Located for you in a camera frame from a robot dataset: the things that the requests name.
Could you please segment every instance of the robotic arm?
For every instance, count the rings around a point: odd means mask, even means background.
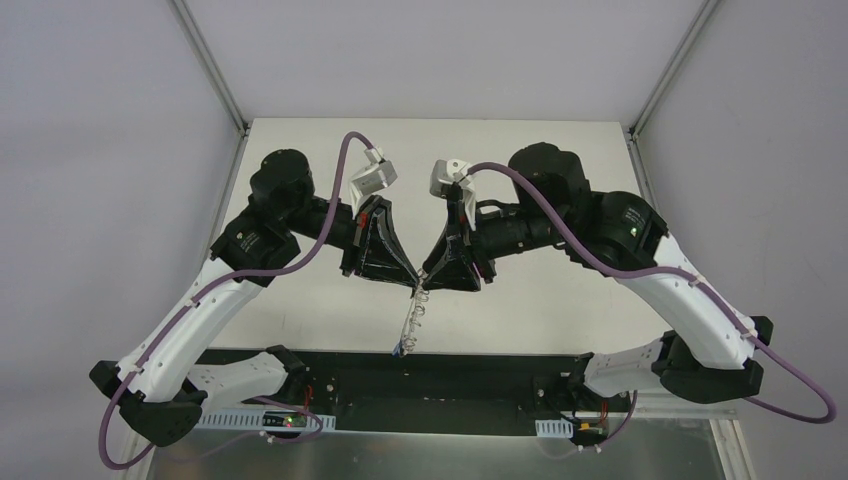
[[[754,360],[748,335],[768,344],[772,323],[734,310],[746,335],[700,289],[707,283],[680,250],[663,219],[628,192],[593,192],[580,159],[539,143],[517,152],[509,167],[536,187],[580,242],[604,265],[620,271],[678,267],[695,282],[667,273],[616,280],[644,299],[674,329],[645,346],[615,354],[587,354],[569,378],[571,388],[602,396],[664,387],[697,403],[756,395],[763,369]],[[553,246],[572,261],[595,269],[566,243],[537,202],[515,185],[517,204],[476,201],[469,165],[437,162],[430,191],[447,200],[444,233],[424,263],[428,290],[479,291],[491,283],[495,259]],[[496,207],[482,213],[481,208]]]
[[[326,243],[343,251],[345,276],[416,285],[418,275],[395,236],[391,202],[374,195],[397,175],[378,149],[368,149],[366,155],[370,165],[349,184],[353,207],[339,204]],[[273,277],[237,278],[214,287],[198,303],[192,298],[226,274],[285,267],[300,253],[292,232],[316,238],[327,217],[329,202],[314,196],[309,164],[296,150],[268,155],[250,186],[247,208],[224,228],[192,286],[162,323],[132,353],[118,362],[98,362],[89,374],[110,398],[133,374],[117,405],[127,424],[156,446],[176,442],[202,415],[221,407],[281,391],[298,398],[307,381],[306,367],[282,345],[228,365],[195,364],[227,322]],[[154,345],[184,308],[187,313]],[[143,367],[136,367],[150,348]]]

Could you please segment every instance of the white table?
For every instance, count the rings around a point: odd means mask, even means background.
[[[316,194],[327,198],[339,144],[357,130],[383,148],[398,180],[380,195],[393,203],[397,236],[420,266],[444,227],[444,200],[428,193],[437,159],[506,163],[517,150],[546,141],[577,153],[592,188],[638,193],[621,131],[612,122],[486,120],[277,119],[254,121],[225,222],[247,204],[249,178],[280,148],[306,154]],[[345,180],[366,164],[352,143]],[[515,202],[511,182],[494,172],[475,176],[478,200]],[[346,185],[342,200],[347,198]],[[301,251],[312,240],[298,237]],[[410,290],[345,278],[341,251],[325,247],[313,262],[280,277],[248,304],[215,347],[391,352],[409,308]],[[416,352],[579,354],[612,352],[647,343],[668,325],[635,294],[585,270],[552,248],[497,260],[497,277],[477,293],[434,291],[418,328]]]

